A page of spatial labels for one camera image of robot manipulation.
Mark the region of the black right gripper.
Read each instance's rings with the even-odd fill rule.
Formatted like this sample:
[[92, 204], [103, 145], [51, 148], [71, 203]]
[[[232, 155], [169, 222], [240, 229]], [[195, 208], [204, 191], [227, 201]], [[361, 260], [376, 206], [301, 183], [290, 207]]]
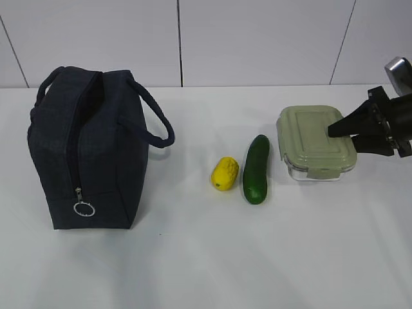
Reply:
[[411, 156], [411, 94], [390, 99], [379, 86], [347, 117], [328, 126], [328, 136], [351, 138], [357, 153]]

